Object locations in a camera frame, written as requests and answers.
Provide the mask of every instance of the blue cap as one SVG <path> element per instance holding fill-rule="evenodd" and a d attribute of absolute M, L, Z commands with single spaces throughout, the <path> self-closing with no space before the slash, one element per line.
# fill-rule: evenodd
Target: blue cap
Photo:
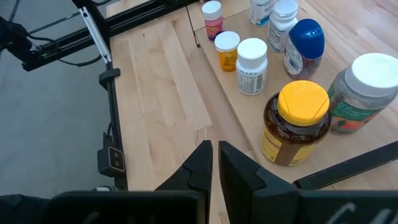
<path fill-rule="evenodd" d="M 316 59 L 325 51 L 325 36 L 319 23 L 313 19 L 299 21 L 289 32 L 297 50 L 308 59 Z"/>

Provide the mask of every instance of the white bottle cap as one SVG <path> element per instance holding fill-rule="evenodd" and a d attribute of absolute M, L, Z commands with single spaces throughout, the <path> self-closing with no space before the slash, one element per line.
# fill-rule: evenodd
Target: white bottle cap
<path fill-rule="evenodd" d="M 348 86 L 363 96 L 390 95 L 398 89 L 398 59 L 386 54 L 364 54 L 354 60 L 345 78 Z"/>
<path fill-rule="evenodd" d="M 295 0 L 280 0 L 274 4 L 274 16 L 278 19 L 292 19 L 297 15 L 299 5 Z"/>
<path fill-rule="evenodd" d="M 216 20 L 222 15 L 221 3 L 218 1 L 208 1 L 201 7 L 201 11 L 205 20 Z"/>
<path fill-rule="evenodd" d="M 238 45 L 238 60 L 245 67 L 257 67 L 267 60 L 267 44 L 258 38 L 248 38 Z"/>
<path fill-rule="evenodd" d="M 240 41 L 239 34 L 225 31 L 217 35 L 214 44 L 219 52 L 230 52 L 238 47 Z"/>

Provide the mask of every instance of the product label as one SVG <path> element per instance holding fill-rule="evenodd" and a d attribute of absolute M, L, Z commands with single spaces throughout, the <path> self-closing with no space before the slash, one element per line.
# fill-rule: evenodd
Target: product label
<path fill-rule="evenodd" d="M 216 39 L 217 35 L 222 33 L 223 31 L 224 31 L 224 29 L 223 29 L 223 23 L 222 22 L 220 22 L 216 26 L 206 26 L 207 37 L 212 42 L 214 42 L 214 40 Z"/>
<path fill-rule="evenodd" d="M 246 95 L 255 95 L 264 89 L 267 70 L 263 73 L 238 71 L 237 83 L 240 92 Z"/>
<path fill-rule="evenodd" d="M 262 137 L 261 150 L 265 157 L 272 162 L 275 162 L 279 149 L 282 143 L 276 139 L 266 127 L 264 127 L 264 135 Z"/>
<path fill-rule="evenodd" d="M 328 90 L 331 101 L 331 130 L 337 133 L 354 133 L 372 120 L 382 109 L 366 110 L 354 107 L 342 99 L 333 98 L 333 85 Z"/>
<path fill-rule="evenodd" d="M 275 162 L 277 159 L 278 153 L 280 152 L 282 148 L 282 143 L 276 139 L 266 127 L 264 127 L 264 135 L 262 138 L 261 142 L 261 150 L 264 156 L 269 159 L 272 162 Z M 297 164 L 301 163 L 304 159 L 306 159 L 314 150 L 315 144 L 309 145 L 309 146 L 304 146 L 301 147 L 296 155 L 294 155 L 293 159 L 288 162 L 288 166 L 296 166 Z M 291 148 L 291 146 L 287 146 L 285 150 L 291 150 L 293 151 L 294 149 Z"/>
<path fill-rule="evenodd" d="M 250 22 L 256 26 L 263 26 L 269 20 L 276 0 L 268 0 L 264 4 L 254 3 L 250 0 Z"/>
<path fill-rule="evenodd" d="M 284 32 L 285 31 L 276 28 L 275 24 L 270 21 L 268 28 L 268 41 L 276 52 L 282 52 L 285 49 L 284 41 L 282 40 Z"/>
<path fill-rule="evenodd" d="M 287 39 L 284 62 L 286 70 L 291 75 L 297 75 L 303 70 L 303 57 L 290 38 Z"/>

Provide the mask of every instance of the wooden table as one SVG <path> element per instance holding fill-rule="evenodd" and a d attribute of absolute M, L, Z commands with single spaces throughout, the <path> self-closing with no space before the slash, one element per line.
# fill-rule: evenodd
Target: wooden table
<path fill-rule="evenodd" d="M 107 15 L 141 2 L 120 0 L 107 7 Z M 248 22 L 245 12 L 248 2 L 221 1 L 223 15 L 227 18 L 226 28 L 238 30 L 245 38 L 264 38 L 266 28 L 259 29 Z M 397 3 L 390 0 L 299 0 L 298 4 L 299 17 L 316 19 L 325 31 L 326 62 L 322 62 L 322 69 L 315 75 L 321 85 L 329 85 L 339 70 L 366 52 L 398 57 L 398 42 L 393 38 L 398 33 Z M 188 12 L 203 48 L 195 43 Z M 258 153 L 257 140 L 253 137 L 260 134 L 258 128 L 251 128 L 252 120 L 258 118 L 245 117 L 243 112 L 250 108 L 244 105 L 239 108 L 240 98 L 248 96 L 234 96 L 236 90 L 230 88 L 233 84 L 225 84 L 233 83 L 235 74 L 230 73 L 229 78 L 222 76 L 212 45 L 203 39 L 203 26 L 197 2 L 111 39 L 113 66 L 121 69 L 115 86 L 129 190 L 155 189 L 204 139 L 211 139 L 215 150 L 219 140 L 226 140 L 276 174 L 286 169 L 297 170 L 282 177 L 289 181 L 357 156 L 363 153 L 359 150 L 362 147 L 370 150 L 396 141 L 393 138 L 398 136 L 397 100 L 372 121 L 371 129 L 356 134 L 355 141 L 346 142 L 345 146 L 350 147 L 346 153 L 333 151 L 336 139 L 331 137 L 322 145 L 323 150 L 315 152 L 310 162 L 303 164 L 305 170 L 268 163 Z M 281 81 L 269 75 L 267 82 L 281 85 L 285 78 Z M 265 96 L 247 100 L 261 101 L 261 97 Z M 214 153 L 210 223 L 228 223 L 217 157 Z M 398 189 L 397 170 L 398 162 L 391 162 L 327 189 Z"/>

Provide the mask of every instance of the pink label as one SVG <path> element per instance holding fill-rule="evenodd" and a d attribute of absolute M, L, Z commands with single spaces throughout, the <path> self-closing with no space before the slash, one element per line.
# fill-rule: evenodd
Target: pink label
<path fill-rule="evenodd" d="M 214 41 L 216 36 L 224 31 L 223 29 L 223 18 L 215 21 L 205 21 L 207 37 L 210 41 Z"/>

